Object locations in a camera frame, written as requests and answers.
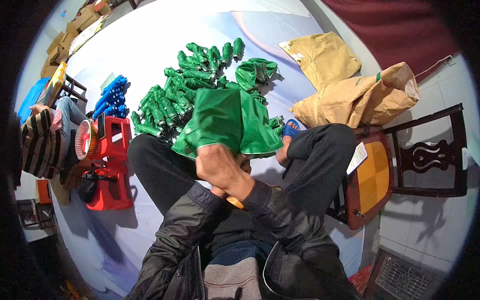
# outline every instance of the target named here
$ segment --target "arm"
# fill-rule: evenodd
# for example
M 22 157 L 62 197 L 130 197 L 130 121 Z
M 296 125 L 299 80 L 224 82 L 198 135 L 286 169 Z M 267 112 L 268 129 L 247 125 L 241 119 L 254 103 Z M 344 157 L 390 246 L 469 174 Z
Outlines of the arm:
M 138 281 L 125 299 L 162 299 L 175 268 L 217 227 L 221 221 L 218 210 L 225 204 L 224 199 L 195 183 L 166 213 L 156 241 L 144 257 Z
M 294 205 L 284 191 L 255 181 L 242 204 L 270 229 L 285 250 L 301 257 L 309 267 L 347 279 L 338 247 L 327 235 L 320 218 Z
M 48 106 L 35 104 L 30 107 L 32 116 L 25 121 L 27 128 L 34 134 L 43 135 L 50 130 L 53 122 L 53 112 Z
M 197 175 L 237 198 L 245 209 L 265 224 L 286 250 L 301 257 L 309 267 L 346 280 L 339 251 L 319 217 L 293 205 L 283 191 L 254 181 L 238 167 L 222 145 L 197 149 Z

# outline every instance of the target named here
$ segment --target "hand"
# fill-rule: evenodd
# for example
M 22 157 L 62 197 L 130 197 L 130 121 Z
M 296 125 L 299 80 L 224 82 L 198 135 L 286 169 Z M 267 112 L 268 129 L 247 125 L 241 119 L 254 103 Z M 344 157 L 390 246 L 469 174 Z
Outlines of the hand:
M 230 150 L 221 144 L 200 147 L 195 161 L 197 176 L 242 201 L 254 185 L 250 175 L 240 169 L 246 158 L 240 155 L 235 159 Z M 246 171 L 252 169 L 248 162 L 243 167 Z
M 48 111 L 50 112 L 50 109 L 49 109 L 48 106 L 40 105 L 40 104 L 34 104 L 34 105 L 30 106 L 29 109 L 32 110 L 32 116 L 36 116 L 37 114 L 42 112 L 44 109 L 48 109 Z
M 237 162 L 237 165 L 240 165 L 240 169 L 242 171 L 250 174 L 252 172 L 252 167 L 250 167 L 250 160 L 246 159 L 246 158 L 247 158 L 247 155 L 239 154 L 237 156 L 237 158 L 235 159 L 235 161 Z M 222 190 L 222 189 L 220 189 L 216 186 L 213 186 L 210 191 L 220 198 L 227 198 L 228 197 L 228 194 L 224 190 Z

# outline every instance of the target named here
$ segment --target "jeans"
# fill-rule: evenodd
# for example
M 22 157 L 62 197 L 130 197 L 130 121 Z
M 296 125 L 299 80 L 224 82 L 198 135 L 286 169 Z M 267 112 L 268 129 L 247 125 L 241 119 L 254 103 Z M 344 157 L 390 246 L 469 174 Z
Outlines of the jeans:
M 287 158 L 306 163 L 286 189 L 290 200 L 323 220 L 346 176 L 356 145 L 352 129 L 343 124 L 327 124 L 297 133 L 290 143 Z M 134 138 L 128 148 L 128 160 L 163 215 L 197 179 L 194 161 L 176 154 L 148 134 Z M 246 211 L 230 205 L 227 211 L 219 214 L 224 220 L 210 240 L 202 244 L 210 253 L 239 240 L 261 240 L 272 245 L 276 242 Z
M 60 160 L 65 160 L 68 148 L 70 146 L 70 121 L 75 125 L 80 125 L 87 117 L 78 109 L 75 103 L 68 97 L 63 96 L 57 101 L 57 109 L 61 111 L 61 148 L 60 153 L 63 157 Z

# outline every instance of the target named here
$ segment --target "red plastic stool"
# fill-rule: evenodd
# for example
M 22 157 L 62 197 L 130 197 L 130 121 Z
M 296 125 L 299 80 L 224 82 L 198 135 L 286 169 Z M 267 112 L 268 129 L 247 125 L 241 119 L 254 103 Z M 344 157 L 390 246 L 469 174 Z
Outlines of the red plastic stool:
M 109 161 L 107 166 L 95 169 L 97 175 L 114 177 L 117 182 L 98 180 L 93 201 L 87 207 L 93 210 L 126 209 L 132 207 L 130 191 L 127 189 L 127 167 L 123 162 Z
M 97 121 L 93 123 L 93 126 L 98 130 L 98 123 L 100 117 Z M 115 160 L 126 160 L 127 159 L 127 149 L 132 139 L 132 131 L 130 130 L 130 120 L 115 118 L 111 116 L 105 116 L 103 121 L 105 127 L 105 134 L 101 136 L 101 130 L 98 131 L 99 141 L 97 145 L 97 152 L 95 153 L 95 158 L 102 159 L 106 156 L 114 157 Z M 121 137 L 113 141 L 112 138 L 116 136 Z

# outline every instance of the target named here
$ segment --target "jacket zipper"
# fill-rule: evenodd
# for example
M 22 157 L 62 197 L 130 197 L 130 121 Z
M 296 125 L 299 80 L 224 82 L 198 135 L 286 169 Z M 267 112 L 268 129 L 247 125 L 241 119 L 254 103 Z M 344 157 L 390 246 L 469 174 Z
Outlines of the jacket zipper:
M 262 271 L 262 277 L 264 278 L 264 283 L 266 285 L 266 287 L 272 292 L 274 293 L 275 295 L 277 296 L 280 296 L 280 297 L 283 297 L 285 299 L 291 299 L 291 300 L 319 300 L 317 298 L 290 298 L 290 297 L 287 297 L 287 296 L 283 296 L 283 295 L 280 295 L 278 293 L 275 293 L 270 287 L 269 285 L 267 284 L 267 280 L 265 279 L 265 269 L 267 268 L 267 265 L 268 265 L 268 260 L 270 259 L 270 256 L 272 255 L 273 251 L 275 250 L 275 247 L 277 247 L 277 245 L 279 245 L 280 242 L 277 241 L 275 243 L 275 245 L 273 246 L 272 250 L 270 251 L 270 253 L 268 254 L 267 256 L 267 260 L 265 261 L 265 266 L 264 266 L 264 270 Z
M 202 284 L 202 300 L 205 300 L 205 286 L 204 286 L 204 278 L 202 276 L 202 265 L 200 263 L 200 247 L 197 246 L 197 267 L 198 267 L 198 276 L 200 276 L 200 282 Z

